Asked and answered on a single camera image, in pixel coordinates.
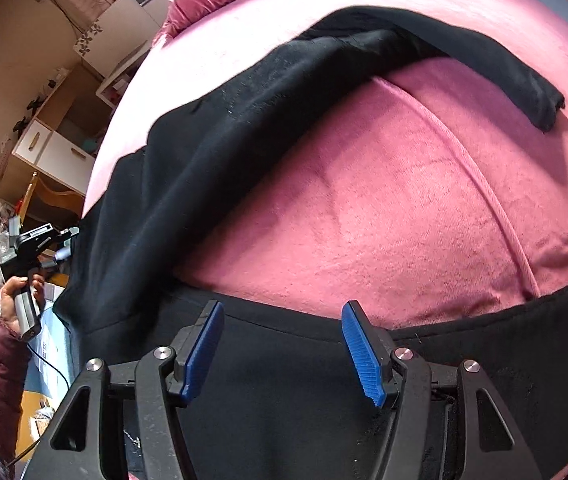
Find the person left hand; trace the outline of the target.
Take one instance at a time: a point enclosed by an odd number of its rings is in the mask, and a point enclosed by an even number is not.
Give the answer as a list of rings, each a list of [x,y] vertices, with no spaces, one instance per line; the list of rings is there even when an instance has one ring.
[[[32,271],[26,278],[13,276],[0,289],[0,322],[21,339],[28,340],[40,330],[45,304],[42,275]]]

